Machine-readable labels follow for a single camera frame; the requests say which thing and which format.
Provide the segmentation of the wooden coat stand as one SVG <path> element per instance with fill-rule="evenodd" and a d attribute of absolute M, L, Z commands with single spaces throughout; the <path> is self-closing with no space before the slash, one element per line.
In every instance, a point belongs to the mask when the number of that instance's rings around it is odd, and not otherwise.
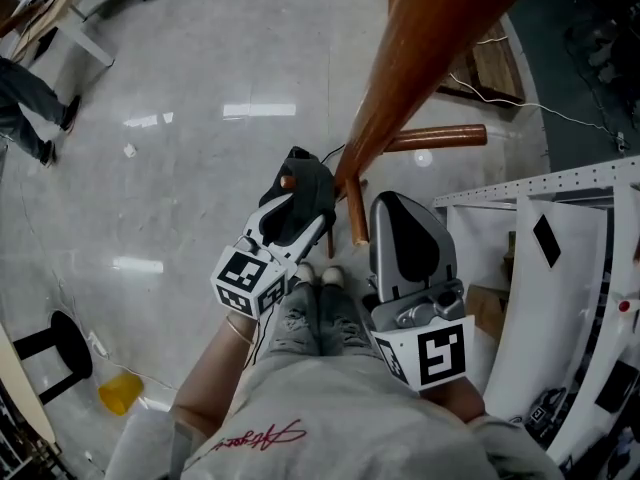
<path fill-rule="evenodd" d="M 335 171 L 352 242 L 369 242 L 360 176 L 433 94 L 451 64 L 516 0 L 391 0 L 364 96 Z"/>

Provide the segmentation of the wooden board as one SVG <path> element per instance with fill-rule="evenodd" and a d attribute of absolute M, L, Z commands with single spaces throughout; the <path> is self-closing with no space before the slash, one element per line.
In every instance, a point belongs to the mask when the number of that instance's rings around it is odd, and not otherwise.
<path fill-rule="evenodd" d="M 500 21 L 450 67 L 438 93 L 507 107 L 525 102 L 519 69 Z"/>

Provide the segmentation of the yellow plastic cup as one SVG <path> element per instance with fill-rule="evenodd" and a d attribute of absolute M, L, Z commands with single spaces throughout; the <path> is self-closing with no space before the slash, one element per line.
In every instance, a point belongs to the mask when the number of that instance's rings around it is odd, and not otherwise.
<path fill-rule="evenodd" d="M 143 391 L 141 378 L 128 371 L 119 373 L 98 388 L 104 406 L 117 416 L 125 415 Z"/>

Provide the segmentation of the white floor power strip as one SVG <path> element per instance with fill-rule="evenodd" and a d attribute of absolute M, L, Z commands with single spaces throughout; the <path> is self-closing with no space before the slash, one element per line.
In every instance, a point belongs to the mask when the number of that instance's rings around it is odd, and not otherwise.
<path fill-rule="evenodd" d="M 108 360 L 109 352 L 99 340 L 94 331 L 91 331 L 87 337 L 87 342 L 90 344 L 92 350 L 101 358 Z"/>

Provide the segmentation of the person's white shirt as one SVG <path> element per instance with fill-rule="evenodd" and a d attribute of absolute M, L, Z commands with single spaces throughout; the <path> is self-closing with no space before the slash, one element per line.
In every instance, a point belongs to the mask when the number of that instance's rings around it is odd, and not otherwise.
<path fill-rule="evenodd" d="M 105 480 L 564 480 L 519 426 L 463 422 L 366 356 L 261 361 L 237 410 L 177 450 L 163 411 L 132 417 Z"/>

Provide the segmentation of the black round stool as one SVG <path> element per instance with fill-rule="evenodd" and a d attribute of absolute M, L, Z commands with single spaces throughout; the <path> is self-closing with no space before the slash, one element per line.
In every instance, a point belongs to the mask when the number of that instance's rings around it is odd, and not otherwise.
<path fill-rule="evenodd" d="M 46 405 L 59 395 L 88 379 L 93 373 L 93 362 L 87 341 L 74 320 L 61 310 L 55 310 L 49 327 L 13 342 L 20 360 L 27 359 L 49 348 L 55 348 L 70 374 L 39 395 Z"/>

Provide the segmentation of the person's right forearm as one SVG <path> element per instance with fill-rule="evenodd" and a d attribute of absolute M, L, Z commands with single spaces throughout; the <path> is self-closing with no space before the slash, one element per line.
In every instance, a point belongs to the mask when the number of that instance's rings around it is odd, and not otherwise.
<path fill-rule="evenodd" d="M 486 414 L 481 394 L 466 377 L 423 390 L 420 396 L 451 412 L 464 423 Z"/>

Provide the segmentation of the person's grey jeans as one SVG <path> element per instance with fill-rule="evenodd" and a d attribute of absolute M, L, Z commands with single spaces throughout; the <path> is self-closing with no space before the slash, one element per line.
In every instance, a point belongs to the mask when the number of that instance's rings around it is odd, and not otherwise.
<path fill-rule="evenodd" d="M 282 300 L 272 337 L 261 358 L 367 356 L 380 359 L 365 323 L 361 310 L 343 288 L 299 282 Z"/>

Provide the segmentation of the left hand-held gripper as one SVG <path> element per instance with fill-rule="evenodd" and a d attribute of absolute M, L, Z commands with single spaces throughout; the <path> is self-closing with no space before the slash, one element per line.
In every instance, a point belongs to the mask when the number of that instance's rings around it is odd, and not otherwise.
<path fill-rule="evenodd" d="M 269 200 L 249 216 L 238 241 L 224 249 L 210 278 L 222 305 L 260 320 L 289 293 L 297 264 L 329 227 L 320 214 L 294 231 L 293 205 L 292 193 Z"/>

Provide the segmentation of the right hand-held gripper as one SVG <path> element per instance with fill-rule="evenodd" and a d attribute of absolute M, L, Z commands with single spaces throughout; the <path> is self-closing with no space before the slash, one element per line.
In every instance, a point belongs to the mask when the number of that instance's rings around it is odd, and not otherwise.
<path fill-rule="evenodd" d="M 385 302 L 371 313 L 372 336 L 390 374 L 415 392 L 465 376 L 474 317 L 454 279 L 452 236 L 430 211 L 415 218 L 396 192 L 382 192 L 372 212 L 372 271 Z"/>

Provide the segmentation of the person's left forearm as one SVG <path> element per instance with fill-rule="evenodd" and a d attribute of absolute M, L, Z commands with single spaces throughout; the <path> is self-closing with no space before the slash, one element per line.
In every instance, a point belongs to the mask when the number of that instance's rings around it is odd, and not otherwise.
<path fill-rule="evenodd" d="M 180 386 L 171 414 L 203 434 L 222 426 L 252 346 L 257 322 L 230 312 Z"/>

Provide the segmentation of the white metal shelving unit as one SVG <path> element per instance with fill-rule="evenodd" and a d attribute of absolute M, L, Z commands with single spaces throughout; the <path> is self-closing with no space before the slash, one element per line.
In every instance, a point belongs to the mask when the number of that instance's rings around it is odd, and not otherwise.
<path fill-rule="evenodd" d="M 434 206 L 477 320 L 502 328 L 480 358 L 487 410 L 526 427 L 573 477 L 624 465 L 640 437 L 640 376 L 618 412 L 595 401 L 618 360 L 640 371 L 640 155 Z"/>

